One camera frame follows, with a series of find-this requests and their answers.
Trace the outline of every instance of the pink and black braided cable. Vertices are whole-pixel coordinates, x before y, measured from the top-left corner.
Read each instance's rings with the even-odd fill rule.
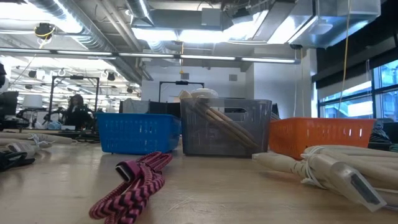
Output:
[[[92,219],[105,218],[105,224],[132,224],[142,213],[149,197],[158,192],[165,180],[161,170],[172,160],[171,154],[153,152],[138,159],[142,175],[132,182],[123,182],[89,211]]]

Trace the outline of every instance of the black metal frame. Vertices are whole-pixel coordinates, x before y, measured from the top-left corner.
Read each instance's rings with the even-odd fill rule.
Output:
[[[186,83],[186,85],[188,85],[188,84],[199,84],[199,85],[202,85],[203,88],[205,87],[205,83],[198,83],[198,82],[186,82],[186,81],[163,82],[163,81],[161,81],[161,82],[159,82],[159,100],[158,100],[158,102],[160,102],[160,95],[162,94],[161,89],[162,89],[162,84],[163,83],[174,83],[176,85],[185,85],[185,84],[178,84],[178,83]]]
[[[373,101],[373,118],[376,119],[377,118],[377,114],[376,114],[376,95],[380,95],[383,93],[389,93],[391,91],[396,91],[398,90],[398,84],[395,85],[391,85],[391,86],[386,86],[386,87],[382,87],[382,88],[375,88],[375,82],[374,82],[374,74],[372,72],[372,87],[371,87],[371,91],[366,91],[363,93],[357,93],[351,96],[344,96],[341,98],[341,102],[347,101],[347,100],[353,100],[353,99],[358,99],[358,98],[362,98],[365,96],[371,96],[372,97],[372,101]],[[320,102],[320,99],[318,99],[318,117],[320,118],[320,109],[322,106],[326,106],[326,105],[332,105],[335,103],[339,103],[340,99],[334,99],[334,100],[329,100],[326,102]]]
[[[65,78],[70,78],[70,79],[76,79],[76,80],[82,80],[82,79],[94,79],[97,81],[97,86],[95,90],[95,106],[94,106],[94,112],[97,111],[97,103],[98,103],[98,90],[100,88],[100,78],[98,77],[81,77],[81,76],[53,76],[52,81],[51,81],[51,93],[50,93],[50,105],[49,105],[49,118],[51,117],[51,111],[52,111],[52,98],[54,95],[54,88],[55,88],[55,80],[57,78],[65,79]]]

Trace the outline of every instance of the ductwork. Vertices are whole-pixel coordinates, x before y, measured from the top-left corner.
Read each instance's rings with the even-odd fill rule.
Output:
[[[134,18],[138,18],[154,26],[154,22],[150,16],[149,4],[146,0],[126,0],[126,3]]]
[[[65,24],[60,27],[65,32],[69,32],[70,26],[75,26],[75,30],[80,30],[81,37],[73,37],[76,41],[84,45],[90,51],[97,52],[117,52],[111,42],[95,26],[91,19],[71,0],[29,0],[37,8],[47,12]],[[118,72],[129,82],[141,84],[142,77],[129,64],[120,57],[108,61],[115,66]]]

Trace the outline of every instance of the workbench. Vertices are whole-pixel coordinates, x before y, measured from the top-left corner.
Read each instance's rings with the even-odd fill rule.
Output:
[[[342,196],[250,159],[184,156],[174,150],[166,184],[136,223],[396,223],[398,212],[371,213]],[[103,223],[88,210],[121,183],[114,170],[139,156],[106,154],[99,144],[56,145],[34,165],[0,173],[1,223]]]

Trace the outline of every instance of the glass window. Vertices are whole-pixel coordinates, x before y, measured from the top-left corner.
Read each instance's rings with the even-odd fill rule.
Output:
[[[351,88],[349,88],[347,90],[344,90],[343,91],[343,97],[344,96],[352,96],[352,95],[355,95],[355,94],[358,94],[358,93],[364,93],[364,92],[371,91],[371,90],[372,90],[372,82],[368,81],[368,82],[359,84],[357,86],[351,87]],[[340,98],[340,93],[336,93],[336,94],[333,94],[331,96],[325,97],[323,99],[323,102],[326,102],[326,101],[329,101],[329,100],[335,100],[335,99],[339,99],[339,98]]]
[[[382,118],[391,118],[398,121],[398,91],[383,93],[381,96]]]
[[[380,66],[381,87],[398,84],[398,60]]]
[[[370,96],[341,102],[340,111],[338,104],[325,105],[323,107],[325,118],[373,118],[373,101]]]

